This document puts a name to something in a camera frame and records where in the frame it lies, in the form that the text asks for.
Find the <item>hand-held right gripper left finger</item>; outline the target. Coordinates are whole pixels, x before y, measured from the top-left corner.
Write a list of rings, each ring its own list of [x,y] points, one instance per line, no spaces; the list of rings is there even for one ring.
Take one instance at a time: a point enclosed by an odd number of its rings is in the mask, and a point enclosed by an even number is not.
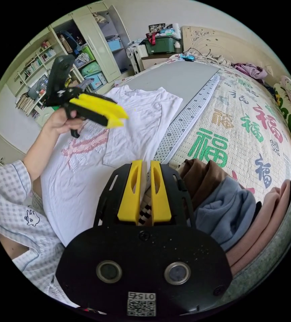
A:
[[[138,225],[141,194],[142,160],[130,164],[126,186],[118,210],[120,222]]]

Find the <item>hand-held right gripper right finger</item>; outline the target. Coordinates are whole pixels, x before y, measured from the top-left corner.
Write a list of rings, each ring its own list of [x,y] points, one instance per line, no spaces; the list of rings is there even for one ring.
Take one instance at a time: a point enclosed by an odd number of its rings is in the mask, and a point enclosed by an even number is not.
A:
[[[159,161],[151,161],[150,177],[152,225],[169,223],[172,215],[166,193],[163,171]]]

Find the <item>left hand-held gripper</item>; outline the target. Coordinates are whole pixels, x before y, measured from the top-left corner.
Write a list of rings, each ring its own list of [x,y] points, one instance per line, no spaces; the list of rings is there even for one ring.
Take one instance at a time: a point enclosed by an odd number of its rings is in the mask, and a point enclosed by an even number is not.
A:
[[[116,101],[94,93],[86,93],[79,87],[53,89],[50,85],[46,90],[46,106],[59,106],[66,110],[67,116],[71,111],[77,112],[77,117],[91,120],[105,128],[122,127],[121,119],[128,119],[127,112]],[[74,138],[79,138],[78,130],[71,130]]]

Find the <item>person's left hand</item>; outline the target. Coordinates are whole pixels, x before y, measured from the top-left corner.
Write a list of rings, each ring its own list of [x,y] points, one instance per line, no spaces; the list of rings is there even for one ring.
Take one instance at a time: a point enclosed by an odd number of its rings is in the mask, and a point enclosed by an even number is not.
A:
[[[80,130],[82,125],[83,120],[77,117],[76,111],[71,111],[70,116],[67,116],[66,110],[60,107],[46,121],[43,131],[49,135],[60,135],[71,130]]]

